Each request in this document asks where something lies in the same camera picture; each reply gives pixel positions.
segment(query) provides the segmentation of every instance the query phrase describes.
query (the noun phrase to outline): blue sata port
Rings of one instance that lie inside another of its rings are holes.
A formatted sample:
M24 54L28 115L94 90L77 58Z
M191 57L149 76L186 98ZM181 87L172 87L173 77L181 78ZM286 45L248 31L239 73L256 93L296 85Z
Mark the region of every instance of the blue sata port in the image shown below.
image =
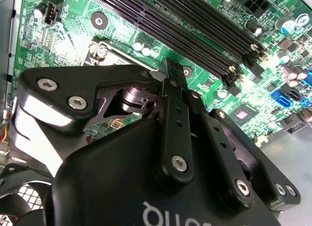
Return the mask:
M310 100L306 97L302 97L302 99L300 100L300 103L301 105L304 107L304 108L308 108L309 106L312 105L312 103L310 102Z
M274 91L271 94L271 97L284 108L290 108L293 106L293 102L284 94L282 94L279 90Z
M308 77L303 80L307 85L312 87L312 71L308 72Z

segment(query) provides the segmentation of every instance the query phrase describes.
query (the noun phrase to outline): black power connector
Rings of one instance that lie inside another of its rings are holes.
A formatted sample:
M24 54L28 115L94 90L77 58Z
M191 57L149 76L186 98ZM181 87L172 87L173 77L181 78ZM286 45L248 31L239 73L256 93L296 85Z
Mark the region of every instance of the black power connector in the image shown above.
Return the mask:
M49 0L47 10L45 12L44 22L51 26L55 25L55 23L60 20L63 4L63 0Z
M290 114L280 123L283 129L290 134L294 134L307 126L307 123L296 113Z

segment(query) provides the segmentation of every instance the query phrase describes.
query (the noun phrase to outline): cable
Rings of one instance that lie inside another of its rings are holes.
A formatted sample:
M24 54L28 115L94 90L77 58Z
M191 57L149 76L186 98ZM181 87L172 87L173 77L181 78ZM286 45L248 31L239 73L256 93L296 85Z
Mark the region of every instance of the cable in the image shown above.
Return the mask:
M1 137L0 143L2 143L6 139L7 136L8 136L8 124L6 124L5 127L4 127L4 133L3 133L2 137Z

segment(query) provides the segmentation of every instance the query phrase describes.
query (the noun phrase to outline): black plastic housing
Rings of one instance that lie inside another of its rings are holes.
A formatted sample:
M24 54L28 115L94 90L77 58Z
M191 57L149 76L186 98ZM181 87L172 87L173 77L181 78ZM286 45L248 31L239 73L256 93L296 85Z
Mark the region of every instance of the black plastic housing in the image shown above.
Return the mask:
M282 120L281 125L290 134L294 134L307 126L306 122L296 113L292 113Z
M291 88L287 83L282 85L279 91L297 102L302 98L301 93L296 88Z
M63 4L63 0L49 0L47 10L45 12L44 22L51 26L55 25L62 13Z

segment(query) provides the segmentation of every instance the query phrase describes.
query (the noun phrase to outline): capacitor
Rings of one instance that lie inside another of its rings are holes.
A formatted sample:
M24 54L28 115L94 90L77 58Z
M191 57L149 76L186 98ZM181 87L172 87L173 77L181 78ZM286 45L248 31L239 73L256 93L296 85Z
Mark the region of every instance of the capacitor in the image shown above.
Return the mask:
M245 28L252 32L254 35L260 35L263 32L263 27L253 20L245 23Z
M286 54L286 52L278 52L276 54L280 64L287 64L290 60L290 57Z
M296 87L298 84L299 84L299 81L297 80L289 80L287 78L285 78L287 84L290 86L290 87Z
M143 40L141 38L136 38L133 42L132 47L137 52L141 51L143 48Z
M282 34L289 34L291 31L294 30L295 22L287 17L284 17L277 20L277 22L275 23L275 27Z
M312 112L309 109L303 108L300 113L305 121L312 122Z
M89 128L90 134L92 136L96 136L98 134L98 126L97 125L93 125Z
M39 3L35 8L34 8L34 16L35 18L41 19L43 18L46 10L47 10L47 5L43 2Z
M300 65L295 65L295 66L293 66L292 69L294 70L294 72L297 73L298 80L304 80L308 77L308 72L306 70L302 69Z
M307 13L302 13L299 16L297 16L295 22L296 26L305 26L306 24L308 24L310 21L310 17L309 14Z
M228 96L228 92L226 90L218 91L219 98L226 98L226 96Z
M283 72L285 74L285 78L288 80L295 80L298 77L296 71L294 71L293 68L289 65L283 67Z
M148 57L151 54L152 45L149 43L145 43L142 48L142 54Z
M86 141L87 141L87 143L88 143L88 144L90 144L90 143L91 143L91 139L92 139L92 137L91 137L91 136L89 136L89 135L88 135L88 136L86 136Z

